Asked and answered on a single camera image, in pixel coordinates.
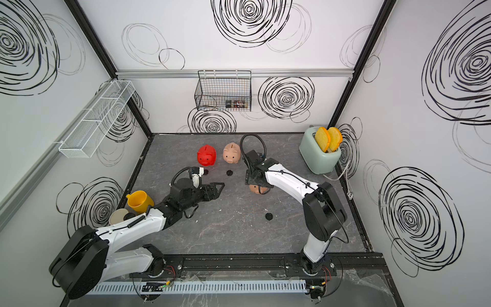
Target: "table surface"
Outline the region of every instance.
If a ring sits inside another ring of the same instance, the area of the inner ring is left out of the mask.
[[[287,253],[300,252],[307,242],[309,231],[305,225],[303,208],[293,197],[280,188],[266,195],[257,195],[245,185],[246,166],[242,160],[229,164],[222,158],[225,145],[239,143],[242,135],[157,135],[147,153],[134,191],[147,192],[155,203],[169,194],[171,178],[187,166],[200,166],[196,160],[198,149],[211,145],[217,151],[217,161],[205,167],[203,184],[224,182],[219,199],[202,202],[191,219],[182,218],[163,231],[147,235],[124,250],[153,244],[164,254],[207,253]],[[267,148],[267,157],[279,161],[289,171],[314,182],[327,179],[312,173],[303,160],[299,145],[303,134],[260,134]],[[262,152],[261,143],[254,137],[244,141],[244,151]],[[337,177],[335,171],[328,175]],[[333,240],[330,252],[365,251],[350,207],[339,181],[330,181],[348,215],[344,222],[349,243]],[[266,213],[272,213],[268,221]],[[345,239],[342,231],[339,237]]]

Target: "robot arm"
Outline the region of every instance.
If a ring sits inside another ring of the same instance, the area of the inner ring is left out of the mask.
[[[243,151],[247,136],[257,137],[264,153]],[[266,146],[255,134],[242,137],[240,148],[247,166],[245,184],[286,191],[303,206],[305,223],[310,231],[307,243],[300,253],[305,273],[315,275],[321,270],[326,250],[333,235],[342,227],[346,213],[331,184],[318,184],[289,172],[278,161],[266,159]],[[189,178],[177,177],[189,170]],[[92,229],[79,228],[50,265],[53,285],[56,280],[68,295],[77,299],[101,281],[134,272],[158,276],[165,265],[164,255],[153,245],[137,250],[117,252],[123,246],[153,232],[166,229],[179,221],[183,213],[192,217],[202,201],[217,199],[224,183],[201,184],[202,169],[185,167],[171,180],[170,193],[161,203],[147,212],[121,223]],[[185,210],[195,207],[191,216]]]
[[[185,170],[190,171],[190,177],[175,181]],[[93,229],[86,225],[77,229],[50,265],[53,285],[56,280],[70,299],[77,299],[99,282],[124,274],[146,272],[159,276],[165,260],[153,245],[117,251],[147,234],[172,226],[185,210],[195,207],[196,211],[200,202],[217,199],[225,184],[202,185],[202,173],[197,167],[180,170],[172,178],[169,195],[153,208],[149,206],[146,213],[111,226]]]
[[[258,154],[254,150],[244,153],[243,142],[248,136],[261,141],[264,153]],[[346,220],[346,213],[333,186],[328,182],[318,184],[301,178],[275,159],[266,159],[266,146],[256,134],[244,135],[240,148],[248,168],[245,184],[257,185],[259,191],[261,187],[279,187],[302,204],[310,234],[302,250],[301,261],[307,274],[316,274],[324,261],[330,240]]]

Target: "red piggy bank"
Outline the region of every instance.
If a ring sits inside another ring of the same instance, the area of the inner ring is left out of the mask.
[[[210,145],[205,145],[198,150],[197,154],[198,163],[204,167],[215,164],[217,159],[217,152]]]

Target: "mint green toaster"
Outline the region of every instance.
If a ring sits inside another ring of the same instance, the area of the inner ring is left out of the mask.
[[[319,127],[308,128],[303,134],[302,142],[300,143],[300,153],[308,168],[318,175],[332,172],[341,157],[340,147],[334,152],[322,152],[314,139]]]

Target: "bread slice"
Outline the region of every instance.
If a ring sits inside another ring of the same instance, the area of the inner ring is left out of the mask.
[[[339,144],[343,141],[343,136],[341,132],[336,127],[330,127],[327,133],[330,135],[331,142],[329,144],[329,149],[331,151],[336,151]]]
[[[326,128],[321,127],[315,133],[315,142],[321,148],[322,152],[326,152],[329,148],[329,144],[331,142],[331,136],[329,135]]]

